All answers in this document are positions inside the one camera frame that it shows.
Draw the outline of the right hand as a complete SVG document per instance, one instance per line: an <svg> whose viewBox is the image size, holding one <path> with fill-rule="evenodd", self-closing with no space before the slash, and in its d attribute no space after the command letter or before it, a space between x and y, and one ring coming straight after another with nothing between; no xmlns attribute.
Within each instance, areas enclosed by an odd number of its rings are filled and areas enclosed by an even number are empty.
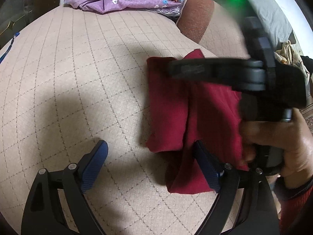
<svg viewBox="0 0 313 235"><path fill-rule="evenodd" d="M256 157L254 144L269 145L284 150L284 167L280 175L288 189L298 188L312 178L312 134L298 109L293 110L292 121L242 121L242 164Z"/></svg>

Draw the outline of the red sleeve forearm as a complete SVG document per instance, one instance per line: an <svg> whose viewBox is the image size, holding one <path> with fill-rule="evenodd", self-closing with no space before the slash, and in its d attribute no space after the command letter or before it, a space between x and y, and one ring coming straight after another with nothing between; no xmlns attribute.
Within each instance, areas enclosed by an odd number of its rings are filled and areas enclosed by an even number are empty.
<svg viewBox="0 0 313 235"><path fill-rule="evenodd" d="M280 234L312 234L312 179L298 188L286 187L282 177L277 178L274 192L281 204Z"/></svg>

